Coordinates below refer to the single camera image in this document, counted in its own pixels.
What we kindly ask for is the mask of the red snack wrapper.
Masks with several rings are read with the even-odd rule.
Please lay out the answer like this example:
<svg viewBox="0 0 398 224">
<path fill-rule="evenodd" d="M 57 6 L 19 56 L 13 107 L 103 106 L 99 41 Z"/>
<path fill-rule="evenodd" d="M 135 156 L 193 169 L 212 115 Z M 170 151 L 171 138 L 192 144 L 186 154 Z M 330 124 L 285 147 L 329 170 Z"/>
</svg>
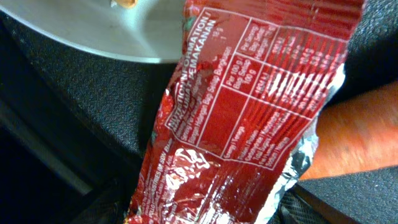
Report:
<svg viewBox="0 0 398 224">
<path fill-rule="evenodd" d="M 311 166 L 365 2 L 186 1 L 126 223 L 270 223 Z"/>
</svg>

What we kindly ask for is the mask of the grey plate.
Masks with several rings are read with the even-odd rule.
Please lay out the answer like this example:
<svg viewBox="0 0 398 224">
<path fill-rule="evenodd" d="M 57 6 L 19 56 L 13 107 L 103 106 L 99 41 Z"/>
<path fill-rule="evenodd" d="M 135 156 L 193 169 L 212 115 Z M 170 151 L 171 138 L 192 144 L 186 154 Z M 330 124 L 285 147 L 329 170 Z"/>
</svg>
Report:
<svg viewBox="0 0 398 224">
<path fill-rule="evenodd" d="M 53 40 L 92 54 L 142 63 L 173 63 L 182 51 L 183 1 L 1 0 L 1 10 Z"/>
</svg>

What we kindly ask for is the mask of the pile of peanut shells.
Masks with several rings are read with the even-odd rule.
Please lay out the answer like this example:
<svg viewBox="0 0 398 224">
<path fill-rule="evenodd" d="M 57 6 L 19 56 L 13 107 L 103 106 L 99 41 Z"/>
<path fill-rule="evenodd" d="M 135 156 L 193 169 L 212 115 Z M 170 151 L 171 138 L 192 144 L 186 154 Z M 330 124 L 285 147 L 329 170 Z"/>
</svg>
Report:
<svg viewBox="0 0 398 224">
<path fill-rule="evenodd" d="M 110 0 L 111 7 L 118 5 L 125 9 L 131 9 L 136 4 L 137 4 L 137 0 Z"/>
</svg>

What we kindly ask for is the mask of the orange carrot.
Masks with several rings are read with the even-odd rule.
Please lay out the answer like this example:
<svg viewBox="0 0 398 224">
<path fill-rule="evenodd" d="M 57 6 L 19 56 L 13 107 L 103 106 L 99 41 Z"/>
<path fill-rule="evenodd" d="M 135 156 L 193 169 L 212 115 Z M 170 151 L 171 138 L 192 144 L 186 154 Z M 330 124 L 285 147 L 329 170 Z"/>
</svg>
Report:
<svg viewBox="0 0 398 224">
<path fill-rule="evenodd" d="M 397 82 L 325 109 L 320 138 L 303 180 L 336 177 L 397 165 Z"/>
</svg>

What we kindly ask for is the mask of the round black serving tray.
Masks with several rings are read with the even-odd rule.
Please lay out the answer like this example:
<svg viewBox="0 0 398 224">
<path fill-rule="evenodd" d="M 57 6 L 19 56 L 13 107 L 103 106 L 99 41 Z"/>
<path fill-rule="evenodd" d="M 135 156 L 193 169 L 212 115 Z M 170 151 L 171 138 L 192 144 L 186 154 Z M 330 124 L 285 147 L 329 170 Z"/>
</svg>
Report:
<svg viewBox="0 0 398 224">
<path fill-rule="evenodd" d="M 97 135 L 128 150 L 137 148 L 141 109 L 157 93 L 143 86 L 156 65 L 121 62 L 74 50 L 5 14 L 1 21 L 29 61 Z M 397 80 L 397 2 L 369 1 L 349 46 L 347 75 L 333 97 L 338 104 Z M 397 221 L 397 169 L 311 180 L 305 187 L 361 223 Z"/>
</svg>

